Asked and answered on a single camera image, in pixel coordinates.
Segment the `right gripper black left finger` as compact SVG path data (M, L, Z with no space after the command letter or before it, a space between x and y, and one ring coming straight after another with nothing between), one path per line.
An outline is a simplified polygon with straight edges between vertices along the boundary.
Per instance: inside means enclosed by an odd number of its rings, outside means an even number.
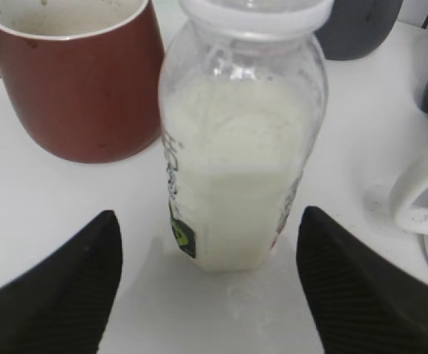
M0 353L97 353L122 276L122 236L105 210L0 287Z

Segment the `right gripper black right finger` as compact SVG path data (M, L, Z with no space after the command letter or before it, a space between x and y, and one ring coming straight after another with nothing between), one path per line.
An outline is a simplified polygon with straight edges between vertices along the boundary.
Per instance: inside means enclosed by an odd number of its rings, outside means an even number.
M317 206L304 209L296 264L325 353L428 353L428 285Z

